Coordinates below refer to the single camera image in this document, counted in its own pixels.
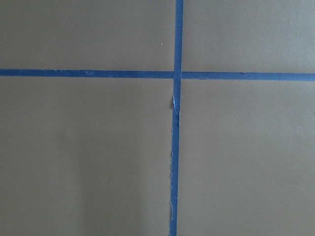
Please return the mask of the brown paper table cover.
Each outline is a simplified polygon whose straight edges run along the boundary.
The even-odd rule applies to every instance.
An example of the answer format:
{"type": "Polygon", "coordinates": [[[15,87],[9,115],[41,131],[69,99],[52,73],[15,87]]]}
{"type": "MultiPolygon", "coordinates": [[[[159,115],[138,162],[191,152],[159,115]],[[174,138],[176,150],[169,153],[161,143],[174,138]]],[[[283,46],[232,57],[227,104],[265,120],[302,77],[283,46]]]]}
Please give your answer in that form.
{"type": "Polygon", "coordinates": [[[3,236],[312,236],[312,0],[3,0],[3,236]]]}

